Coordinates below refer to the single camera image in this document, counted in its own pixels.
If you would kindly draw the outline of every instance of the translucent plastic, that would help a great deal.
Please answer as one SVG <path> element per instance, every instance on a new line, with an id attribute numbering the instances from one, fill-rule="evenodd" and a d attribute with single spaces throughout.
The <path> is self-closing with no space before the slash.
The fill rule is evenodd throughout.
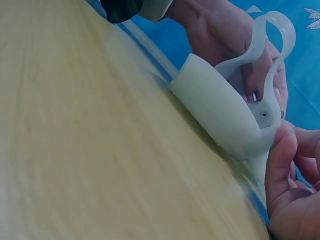
<path id="1" fill-rule="evenodd" d="M 267 22 L 281 32 L 283 47 L 267 73 L 262 101 L 250 105 L 226 79 L 238 67 L 252 63 L 262 55 L 268 39 Z M 239 161 L 253 160 L 269 150 L 281 124 L 273 80 L 277 68 L 291 53 L 295 43 L 296 32 L 291 21 L 280 12 L 270 11 L 256 19 L 250 47 L 243 55 L 214 68 L 202 58 L 190 54 L 169 89 L 219 146 Z"/>

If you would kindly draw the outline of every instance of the light wood surface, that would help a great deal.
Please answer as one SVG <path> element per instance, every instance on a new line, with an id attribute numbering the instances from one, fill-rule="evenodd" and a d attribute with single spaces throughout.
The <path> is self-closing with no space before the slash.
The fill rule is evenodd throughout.
<path id="1" fill-rule="evenodd" d="M 1 240 L 258 240 L 266 228 L 136 45 L 84 0 L 0 0 Z"/>

